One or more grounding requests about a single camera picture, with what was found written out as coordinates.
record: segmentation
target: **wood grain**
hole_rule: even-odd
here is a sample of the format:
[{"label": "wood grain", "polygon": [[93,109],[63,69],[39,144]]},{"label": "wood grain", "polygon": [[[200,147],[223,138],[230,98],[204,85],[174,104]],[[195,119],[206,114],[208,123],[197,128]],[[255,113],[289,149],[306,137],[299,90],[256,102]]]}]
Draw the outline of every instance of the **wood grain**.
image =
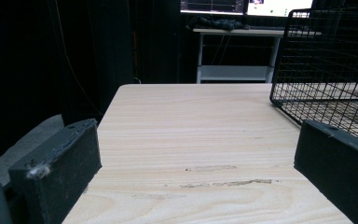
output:
[{"label": "wood grain", "polygon": [[270,84],[129,85],[103,168],[65,223],[350,223],[293,168],[299,127]]}]

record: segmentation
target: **black wire mesh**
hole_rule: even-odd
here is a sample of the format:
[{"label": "black wire mesh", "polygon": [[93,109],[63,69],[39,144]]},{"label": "black wire mesh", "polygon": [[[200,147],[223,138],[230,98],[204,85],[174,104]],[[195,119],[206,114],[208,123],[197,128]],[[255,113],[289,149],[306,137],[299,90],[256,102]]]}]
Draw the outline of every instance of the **black wire mesh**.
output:
[{"label": "black wire mesh", "polygon": [[358,137],[358,6],[293,10],[278,55],[270,101]]}]

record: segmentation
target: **dark wall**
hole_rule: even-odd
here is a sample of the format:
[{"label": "dark wall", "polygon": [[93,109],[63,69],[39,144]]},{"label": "dark wall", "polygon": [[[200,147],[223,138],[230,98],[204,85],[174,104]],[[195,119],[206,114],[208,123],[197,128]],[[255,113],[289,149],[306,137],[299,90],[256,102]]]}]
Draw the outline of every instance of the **dark wall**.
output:
[{"label": "dark wall", "polygon": [[180,1],[131,1],[137,74],[143,83],[177,83]]},{"label": "dark wall", "polygon": [[0,155],[60,109],[34,5],[0,0]]},{"label": "dark wall", "polygon": [[100,121],[131,51],[125,0],[0,0],[0,156],[53,115]]}]

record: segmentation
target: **computer monitor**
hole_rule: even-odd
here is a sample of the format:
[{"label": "computer monitor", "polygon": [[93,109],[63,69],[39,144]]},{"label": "computer monitor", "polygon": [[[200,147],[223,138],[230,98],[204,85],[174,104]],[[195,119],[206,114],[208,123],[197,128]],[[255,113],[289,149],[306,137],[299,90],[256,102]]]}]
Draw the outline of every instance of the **computer monitor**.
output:
[{"label": "computer monitor", "polygon": [[181,0],[182,13],[243,15],[248,0]]},{"label": "computer monitor", "polygon": [[293,9],[311,8],[312,0],[247,0],[247,15],[288,17]]}]

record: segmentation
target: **light wood tabletop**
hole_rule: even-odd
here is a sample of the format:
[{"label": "light wood tabletop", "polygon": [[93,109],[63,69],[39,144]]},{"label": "light wood tabletop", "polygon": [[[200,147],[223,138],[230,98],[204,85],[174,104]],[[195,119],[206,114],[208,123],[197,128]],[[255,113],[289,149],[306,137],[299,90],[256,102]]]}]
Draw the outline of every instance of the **light wood tabletop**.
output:
[{"label": "light wood tabletop", "polygon": [[65,223],[350,223],[294,169],[300,128],[270,84],[121,87],[103,168]]}]

